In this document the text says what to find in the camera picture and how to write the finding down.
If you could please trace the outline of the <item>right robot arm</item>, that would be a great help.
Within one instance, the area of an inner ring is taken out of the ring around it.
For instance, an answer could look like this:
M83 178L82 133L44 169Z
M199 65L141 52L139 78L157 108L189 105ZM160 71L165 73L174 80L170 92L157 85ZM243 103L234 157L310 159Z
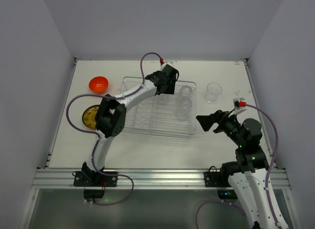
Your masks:
M260 146L261 123L253 118L239 123L235 111L221 110L196 119L204 131L217 124L213 132L225 133L237 145L236 161L222 164L220 174L236 193L250 228L288 228L271 184L271 164Z

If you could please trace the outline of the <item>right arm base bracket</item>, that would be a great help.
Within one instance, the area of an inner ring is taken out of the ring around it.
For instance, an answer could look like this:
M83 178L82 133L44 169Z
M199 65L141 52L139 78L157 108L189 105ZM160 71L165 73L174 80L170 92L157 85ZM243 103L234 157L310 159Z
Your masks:
M234 190L228 190L231 188L229 183L223 179L220 170L215 166L211 166L204 173L204 184L207 188L216 188L217 194L220 199L223 200L237 200L236 193Z

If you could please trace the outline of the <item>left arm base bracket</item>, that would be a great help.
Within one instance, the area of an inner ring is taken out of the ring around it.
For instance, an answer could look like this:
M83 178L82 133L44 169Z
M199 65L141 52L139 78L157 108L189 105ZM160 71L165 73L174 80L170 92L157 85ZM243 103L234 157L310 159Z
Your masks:
M96 199L103 198L106 187L116 187L117 175L115 171L106 171L106 175L96 173L90 180L82 171L72 172L75 187L84 187L83 197L85 200L96 202Z

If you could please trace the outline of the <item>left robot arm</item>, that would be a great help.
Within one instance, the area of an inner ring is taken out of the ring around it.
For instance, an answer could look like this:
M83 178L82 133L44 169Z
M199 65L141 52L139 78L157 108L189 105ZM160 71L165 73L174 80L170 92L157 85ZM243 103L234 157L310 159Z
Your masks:
M105 158L115 136L125 127L126 114L142 101L160 94L173 95L179 71L170 65L147 75L142 83L119 94L117 97L105 96L95 115L96 133L99 135L95 146L81 168L92 186L100 183Z

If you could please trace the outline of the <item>clear glass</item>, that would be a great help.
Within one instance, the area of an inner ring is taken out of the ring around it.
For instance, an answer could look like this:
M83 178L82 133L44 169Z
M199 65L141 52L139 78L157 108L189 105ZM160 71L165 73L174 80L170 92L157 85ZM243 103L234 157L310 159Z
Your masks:
M189 98L178 100L175 116L178 120L187 120L190 116L192 101Z
M191 86L188 86L188 85L183 85L179 90L180 97L190 98L192 93L193 93L193 89Z
M205 99L208 103L215 102L222 93L222 87L219 83L211 82L207 85Z
M165 105L169 102L169 94L160 94L154 97L154 102L157 105Z

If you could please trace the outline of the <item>yellow patterned plate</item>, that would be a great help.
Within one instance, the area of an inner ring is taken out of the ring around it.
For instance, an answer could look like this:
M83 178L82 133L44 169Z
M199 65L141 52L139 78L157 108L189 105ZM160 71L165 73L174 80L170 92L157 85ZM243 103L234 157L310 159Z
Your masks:
M95 116L98 112L99 109L99 105L92 105L90 107L88 107L82 115L82 122L84 124L84 126L95 130L95 126L96 126L96 121L95 121Z

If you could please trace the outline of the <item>orange bowl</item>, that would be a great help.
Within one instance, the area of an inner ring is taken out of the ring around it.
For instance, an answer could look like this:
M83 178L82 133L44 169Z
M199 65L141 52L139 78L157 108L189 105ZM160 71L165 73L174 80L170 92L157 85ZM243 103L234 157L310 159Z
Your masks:
M109 82L103 76L97 76L90 80L89 89L95 94L103 94L107 91Z

